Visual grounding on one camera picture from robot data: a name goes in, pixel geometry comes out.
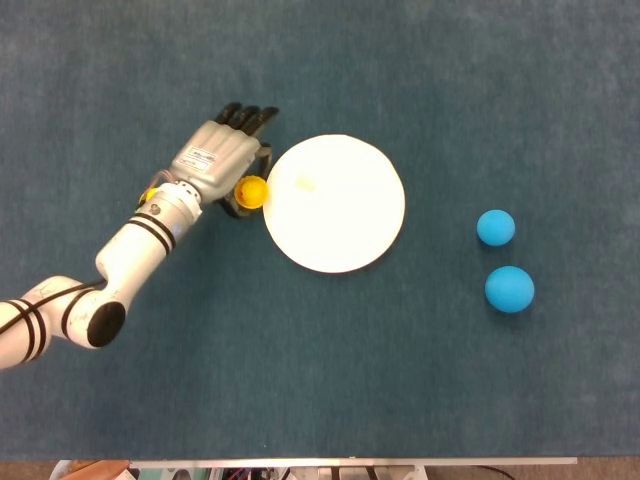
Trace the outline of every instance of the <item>robotic hand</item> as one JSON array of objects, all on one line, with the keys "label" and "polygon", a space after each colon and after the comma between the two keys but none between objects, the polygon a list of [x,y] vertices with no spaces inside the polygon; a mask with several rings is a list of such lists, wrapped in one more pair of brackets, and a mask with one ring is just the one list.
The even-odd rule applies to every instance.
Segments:
[{"label": "robotic hand", "polygon": [[[259,160],[266,179],[271,147],[257,136],[277,113],[274,107],[230,103],[205,122],[170,169],[158,172],[133,217],[98,253],[103,279],[80,283],[55,276],[22,298],[0,302],[0,368],[36,359],[52,335],[86,348],[107,345],[140,287],[198,220],[201,205],[220,202],[236,217],[257,211],[256,197],[266,197],[266,184],[259,177],[242,177]],[[160,177],[168,182],[154,188]]]}]

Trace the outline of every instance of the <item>cable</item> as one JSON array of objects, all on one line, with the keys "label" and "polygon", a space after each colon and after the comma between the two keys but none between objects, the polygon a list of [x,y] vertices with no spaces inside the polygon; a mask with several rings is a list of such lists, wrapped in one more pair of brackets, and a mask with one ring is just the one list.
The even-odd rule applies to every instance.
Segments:
[{"label": "cable", "polygon": [[505,477],[507,477],[509,480],[516,480],[516,478],[510,474],[508,474],[507,472],[505,472],[504,470],[500,470],[499,468],[496,467],[489,467],[487,465],[476,465],[476,468],[482,468],[483,470],[489,470],[491,472],[495,472],[495,473],[499,473],[500,475],[504,475]]},{"label": "cable", "polygon": [[145,193],[151,190],[153,187],[155,187],[156,184],[158,183],[158,180],[160,180],[160,178],[164,178],[167,182],[171,182],[171,183],[176,182],[176,177],[174,177],[169,170],[167,169],[160,170],[151,178],[151,182],[149,182],[149,186],[145,190]]},{"label": "cable", "polygon": [[23,312],[19,313],[18,315],[13,317],[11,320],[9,320],[7,323],[5,323],[2,327],[0,327],[0,335],[2,335],[4,332],[9,330],[11,327],[13,327],[16,323],[18,323],[23,318],[26,320],[28,315],[38,310],[38,308],[40,308],[42,305],[49,303],[50,301],[55,300],[56,298],[64,297],[69,293],[77,292],[78,290],[84,290],[85,288],[97,287],[98,285],[102,285],[106,282],[107,281],[104,278],[101,278],[100,280],[96,280],[94,282],[82,283],[80,285],[76,285],[75,287],[65,288],[64,290],[60,290],[59,292],[54,293],[53,295],[49,295],[48,297],[45,297],[42,300],[34,303],[29,308],[24,309]]},{"label": "cable", "polygon": [[365,467],[367,470],[367,475],[369,476],[369,480],[378,480],[378,475],[376,474],[376,469],[373,467]]},{"label": "cable", "polygon": [[239,468],[237,469],[235,472],[233,472],[233,474],[228,478],[228,480],[234,480],[236,477],[238,477],[239,474],[241,474],[242,472],[244,472],[246,470],[246,468]]}]

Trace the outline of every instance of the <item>small yellow object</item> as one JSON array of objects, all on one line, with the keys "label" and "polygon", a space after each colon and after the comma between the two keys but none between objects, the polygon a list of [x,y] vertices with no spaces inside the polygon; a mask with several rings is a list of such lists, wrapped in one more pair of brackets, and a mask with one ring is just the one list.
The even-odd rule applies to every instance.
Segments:
[{"label": "small yellow object", "polygon": [[310,178],[300,176],[296,180],[296,187],[305,192],[313,192],[316,189],[316,184]]},{"label": "small yellow object", "polygon": [[269,187],[261,177],[249,175],[240,179],[233,193],[238,205],[255,210],[264,205],[269,198]]},{"label": "small yellow object", "polygon": [[157,191],[158,191],[157,188],[152,188],[147,192],[146,195],[144,193],[140,195],[140,203],[145,203],[151,200],[151,197],[153,197]]}]

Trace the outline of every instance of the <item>black stripe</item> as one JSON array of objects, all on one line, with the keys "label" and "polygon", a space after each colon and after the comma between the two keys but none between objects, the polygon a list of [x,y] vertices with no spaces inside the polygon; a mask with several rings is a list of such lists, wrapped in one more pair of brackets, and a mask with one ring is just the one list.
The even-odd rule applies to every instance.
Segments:
[{"label": "black stripe", "polygon": [[139,222],[137,220],[129,220],[127,223],[130,223],[131,225],[137,225],[138,227],[142,227],[147,232],[149,232],[151,235],[156,237],[158,239],[158,241],[164,247],[165,251],[167,252],[167,255],[169,255],[169,252],[171,251],[171,250],[169,250],[169,244],[167,243],[167,241],[164,238],[162,238],[162,235],[160,235],[158,232],[156,232],[153,228],[151,228],[146,223],[142,223],[142,222]]},{"label": "black stripe", "polygon": [[[53,293],[53,294],[49,295],[48,297],[45,297],[42,300],[39,300],[38,302],[36,302],[35,305],[33,305],[32,307],[27,308],[26,312],[31,314],[34,309],[40,308],[45,303],[52,302],[56,298],[63,297],[65,295],[68,295],[68,294],[73,293],[73,292],[79,292],[80,290],[84,290],[85,288],[95,287],[95,286],[98,286],[98,285],[103,285],[105,283],[107,283],[107,281],[104,278],[101,278],[100,280],[96,280],[96,281],[93,281],[93,282],[83,283],[83,284],[80,284],[80,285],[76,285],[75,287],[65,288],[64,290],[60,290],[59,292]],[[0,327],[0,335],[2,335],[4,332],[9,330],[15,324],[17,324],[21,319],[22,319],[22,315],[18,314],[15,317],[13,317],[11,320],[9,320],[7,323],[2,325]]]},{"label": "black stripe", "polygon": [[[24,298],[21,298],[20,301],[26,303],[29,308],[33,308],[33,304],[27,302]],[[38,320],[38,326],[40,327],[40,345],[38,346],[36,355],[32,358],[32,360],[35,360],[40,356],[40,354],[42,354],[42,351],[44,350],[44,344],[47,342],[47,326],[44,323],[44,318],[42,318],[40,310],[35,308],[33,310],[33,314],[36,316],[36,320]]]},{"label": "black stripe", "polygon": [[75,307],[76,303],[78,303],[78,300],[80,300],[83,295],[86,295],[89,292],[95,292],[95,290],[95,288],[90,288],[89,290],[80,292],[73,298],[73,300],[71,300],[71,302],[69,302],[67,308],[64,309],[64,313],[62,314],[62,333],[64,333],[64,336],[69,340],[71,340],[71,338],[69,338],[69,334],[67,333],[67,323],[69,322],[69,314],[71,313],[71,309]]},{"label": "black stripe", "polygon": [[22,308],[20,304],[14,302],[13,300],[7,300],[5,303],[13,305],[22,314],[22,317],[24,318],[24,323],[27,324],[27,330],[29,330],[29,347],[27,348],[27,354],[24,356],[21,362],[21,363],[24,363],[29,359],[29,357],[33,353],[33,346],[36,343],[36,336],[35,336],[35,332],[33,331],[33,325],[31,324],[31,317],[28,314],[25,315],[26,313],[25,309]]},{"label": "black stripe", "polygon": [[164,223],[162,223],[160,220],[158,220],[157,218],[153,218],[151,215],[147,215],[146,213],[136,213],[134,217],[144,218],[145,220],[149,220],[154,225],[160,227],[160,230],[164,232],[164,234],[167,236],[167,238],[171,242],[171,248],[172,249],[176,248],[176,239],[173,236],[173,233],[171,233],[171,230],[169,230],[167,226]]}]

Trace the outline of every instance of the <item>yellow ball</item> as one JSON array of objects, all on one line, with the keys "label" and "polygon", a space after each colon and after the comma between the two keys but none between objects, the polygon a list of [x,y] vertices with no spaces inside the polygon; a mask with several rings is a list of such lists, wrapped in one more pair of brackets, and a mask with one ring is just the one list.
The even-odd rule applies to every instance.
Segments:
[{"label": "yellow ball", "polygon": [[250,175],[240,179],[234,190],[234,195],[241,207],[255,210],[263,206],[267,201],[269,187],[261,177]]}]

